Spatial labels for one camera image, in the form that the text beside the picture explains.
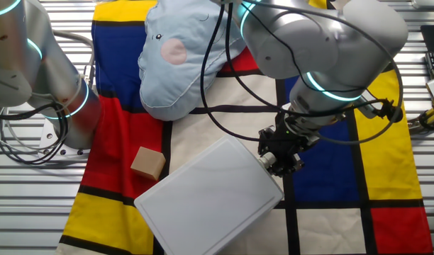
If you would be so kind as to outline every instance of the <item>mondrian-patterned cloth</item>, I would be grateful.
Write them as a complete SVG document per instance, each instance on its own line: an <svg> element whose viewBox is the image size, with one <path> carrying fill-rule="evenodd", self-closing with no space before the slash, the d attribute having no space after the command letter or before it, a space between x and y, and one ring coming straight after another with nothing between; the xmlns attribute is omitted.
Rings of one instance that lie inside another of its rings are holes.
<svg viewBox="0 0 434 255"><path fill-rule="evenodd" d="M325 0L311 3L327 7ZM174 123L150 117L141 106L137 60L146 39L143 21L155 4L115 1L96 7L92 35L102 112L57 254L163 254L133 205L155 184L130 170L138 148L165 155L165 177L223 136L201 106ZM287 102L295 78L260 75L247 50L234 63L257 94L279 106ZM370 86L375 96L395 100L397 90L393 71ZM243 91L227 67L207 97L217 119L234 132L257 137L258 130L274 124L276 113ZM355 111L322 133L357 140L386 122ZM244 144L256 153L256 143ZM301 158L304 169L276 178L285 199L222 254L433 253L406 120L360 146L320 141Z"/></svg>

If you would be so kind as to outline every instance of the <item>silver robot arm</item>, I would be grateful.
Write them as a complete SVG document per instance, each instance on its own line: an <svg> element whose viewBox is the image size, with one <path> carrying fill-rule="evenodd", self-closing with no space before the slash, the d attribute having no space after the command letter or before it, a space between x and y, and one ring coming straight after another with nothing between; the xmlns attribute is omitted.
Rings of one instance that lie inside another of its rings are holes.
<svg viewBox="0 0 434 255"><path fill-rule="evenodd" d="M28 102L38 108L49 103L34 94L51 94L68 105L67 146L91 147L99 99L57 44L46 10L37 0L0 0L0 106ZM58 131L56 112L41 113Z"/></svg>
<svg viewBox="0 0 434 255"><path fill-rule="evenodd" d="M356 30L316 15L237 2L234 20L263 74L275 79L299 74L289 49L271 33L294 51L294 59L304 80L298 79L294 85L289 95L291 103L284 106L285 110L322 113L344 109L371 97L366 88L387 67L389 58ZM403 18L376 0L352 0L342 11L314 8L304 0L261 2L312 10L346 20L371 35L391 56L400 51L408 37ZM368 118L376 116L371 111L373 106L361 110ZM313 146L318 141L313 134L339 119L340 115L297 118L280 113L277 126L262 130L261 138L278 140L288 136L292 142L261 142L259 153L262 163L273 174L280 176L300 169L303 162L297 152Z"/></svg>

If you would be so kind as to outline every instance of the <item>white plastic box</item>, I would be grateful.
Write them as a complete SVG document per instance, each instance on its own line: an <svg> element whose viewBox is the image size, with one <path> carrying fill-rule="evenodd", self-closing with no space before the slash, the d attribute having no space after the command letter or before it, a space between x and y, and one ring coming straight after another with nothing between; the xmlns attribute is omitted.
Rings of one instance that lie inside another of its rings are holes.
<svg viewBox="0 0 434 255"><path fill-rule="evenodd" d="M282 198L258 160L225 136L135 199L135 206L167 254L208 255Z"/></svg>

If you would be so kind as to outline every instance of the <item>wooden cube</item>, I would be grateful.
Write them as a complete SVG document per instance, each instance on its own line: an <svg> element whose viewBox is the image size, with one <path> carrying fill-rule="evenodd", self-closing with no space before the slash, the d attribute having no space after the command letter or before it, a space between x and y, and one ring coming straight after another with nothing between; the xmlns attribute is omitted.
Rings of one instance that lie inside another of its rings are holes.
<svg viewBox="0 0 434 255"><path fill-rule="evenodd" d="M164 165L165 157L162 153L140 147L131 169L140 176L158 181Z"/></svg>

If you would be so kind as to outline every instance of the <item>pink cheek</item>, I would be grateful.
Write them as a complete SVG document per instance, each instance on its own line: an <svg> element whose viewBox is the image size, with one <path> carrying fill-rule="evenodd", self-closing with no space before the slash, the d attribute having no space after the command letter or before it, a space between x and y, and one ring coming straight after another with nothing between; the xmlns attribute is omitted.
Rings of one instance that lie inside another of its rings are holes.
<svg viewBox="0 0 434 255"><path fill-rule="evenodd" d="M160 49L160 54L170 64L182 64L187 59L186 47L176 38L164 42Z"/></svg>

